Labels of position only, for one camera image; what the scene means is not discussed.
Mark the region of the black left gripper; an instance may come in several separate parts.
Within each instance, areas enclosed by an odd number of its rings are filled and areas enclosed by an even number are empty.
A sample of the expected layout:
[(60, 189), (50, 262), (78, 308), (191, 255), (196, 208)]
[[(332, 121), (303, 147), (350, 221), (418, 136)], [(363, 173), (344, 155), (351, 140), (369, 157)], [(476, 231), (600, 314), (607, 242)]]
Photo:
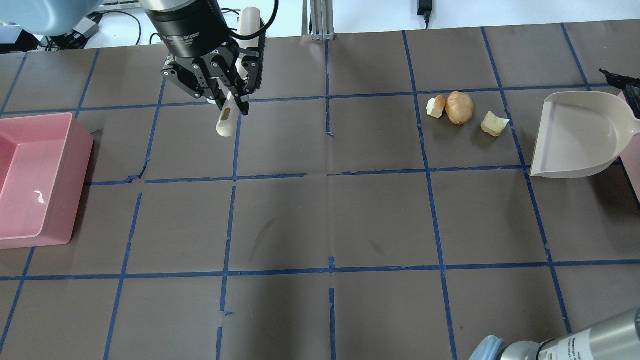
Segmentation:
[(231, 28), (215, 0), (150, 0), (148, 17), (168, 48), (162, 75), (196, 100), (250, 111), (247, 82), (230, 82), (236, 54)]

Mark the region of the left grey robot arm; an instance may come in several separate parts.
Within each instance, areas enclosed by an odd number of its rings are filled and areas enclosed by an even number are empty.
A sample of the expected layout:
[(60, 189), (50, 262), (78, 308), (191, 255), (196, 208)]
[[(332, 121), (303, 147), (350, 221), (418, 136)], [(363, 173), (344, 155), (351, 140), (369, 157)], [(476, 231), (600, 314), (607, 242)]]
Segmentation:
[[(1, 21), (52, 39), (59, 48), (83, 20), (99, 22), (102, 0), (3, 0)], [(227, 25), (216, 0), (140, 0), (147, 18), (169, 50), (162, 75), (195, 100), (217, 105), (222, 114), (247, 116), (249, 98), (260, 89), (267, 22), (255, 7), (238, 13), (238, 27)]]

